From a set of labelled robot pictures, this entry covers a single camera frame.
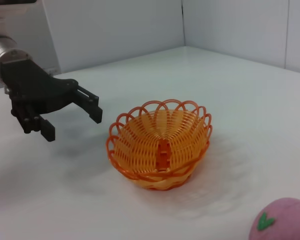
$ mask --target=green leaf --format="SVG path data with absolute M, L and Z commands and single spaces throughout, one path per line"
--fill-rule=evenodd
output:
M 264 212 L 261 217 L 259 218 L 258 226 L 256 227 L 258 231 L 263 231 L 273 225 L 275 223 L 274 218 L 267 219 L 267 213 Z

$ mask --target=white panel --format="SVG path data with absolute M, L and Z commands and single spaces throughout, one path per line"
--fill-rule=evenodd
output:
M 300 72 L 300 0 L 290 0 L 286 68 Z
M 42 2 L 29 8 L 23 15 L 7 17 L 5 22 L 8 35 L 18 43 L 20 48 L 27 51 L 40 67 L 55 68 L 56 73 L 60 72 Z
M 183 0 L 186 44 L 284 67 L 288 0 Z
M 62 72 L 184 45 L 181 0 L 44 0 Z

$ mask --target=white table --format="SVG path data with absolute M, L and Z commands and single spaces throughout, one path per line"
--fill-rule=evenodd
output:
M 300 73 L 181 47 L 58 77 L 100 97 L 102 123 L 70 105 L 44 116 L 49 143 L 0 89 L 0 240 L 246 240 L 268 203 L 300 198 Z M 211 145 L 189 183 L 147 191 L 109 163 L 108 128 L 170 98 L 206 106 Z

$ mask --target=orange wicker basket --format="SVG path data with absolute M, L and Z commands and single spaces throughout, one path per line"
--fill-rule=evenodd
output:
M 204 106 L 175 99 L 149 101 L 117 117 L 109 128 L 106 150 L 111 164 L 126 178 L 143 188 L 165 191 L 191 176 L 209 147 L 211 133 L 211 114 Z

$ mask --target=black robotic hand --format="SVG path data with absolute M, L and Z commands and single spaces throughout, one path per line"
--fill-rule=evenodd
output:
M 12 102 L 15 116 L 24 133 L 41 131 L 49 142 L 56 139 L 55 127 L 40 115 L 75 103 L 97 124 L 102 120 L 99 97 L 80 87 L 73 79 L 61 80 L 47 74 L 32 60 L 3 63 L 0 72 Z

